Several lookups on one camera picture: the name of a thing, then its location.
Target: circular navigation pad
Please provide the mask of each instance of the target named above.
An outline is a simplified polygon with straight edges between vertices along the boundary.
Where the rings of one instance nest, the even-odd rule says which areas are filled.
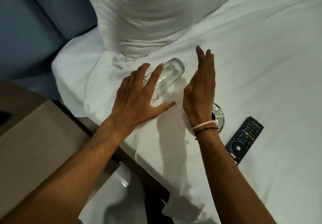
[[[243,155],[246,153],[246,148],[244,145],[242,145],[240,142],[234,142],[232,144],[232,150],[237,155]]]

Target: transparent plastic object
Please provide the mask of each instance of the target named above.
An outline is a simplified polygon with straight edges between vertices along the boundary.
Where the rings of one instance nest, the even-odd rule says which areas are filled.
[[[225,116],[223,114],[223,110],[215,103],[212,105],[211,118],[213,120],[216,120],[215,123],[216,123],[217,127],[219,128],[218,132],[221,132],[223,129],[223,126],[225,124]]]
[[[152,99],[159,99],[164,94],[164,92],[182,76],[183,73],[184,65],[180,59],[173,58],[166,62],[164,64],[163,71],[159,77],[159,80],[155,85]],[[151,74],[152,72],[144,78],[143,86],[147,84],[147,81],[150,79]]]

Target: white pillow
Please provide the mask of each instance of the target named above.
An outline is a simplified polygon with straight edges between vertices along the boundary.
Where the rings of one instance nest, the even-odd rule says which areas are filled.
[[[173,43],[227,0],[90,0],[108,51],[127,60]]]

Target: floor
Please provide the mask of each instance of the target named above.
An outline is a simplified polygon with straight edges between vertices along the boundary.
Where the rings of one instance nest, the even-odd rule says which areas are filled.
[[[125,165],[109,162],[95,189],[79,215],[84,224],[147,224],[143,186]]]

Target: upholstered headboard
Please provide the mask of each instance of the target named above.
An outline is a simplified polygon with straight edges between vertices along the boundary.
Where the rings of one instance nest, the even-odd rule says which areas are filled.
[[[54,98],[50,63],[97,24],[89,0],[0,0],[0,79]]]

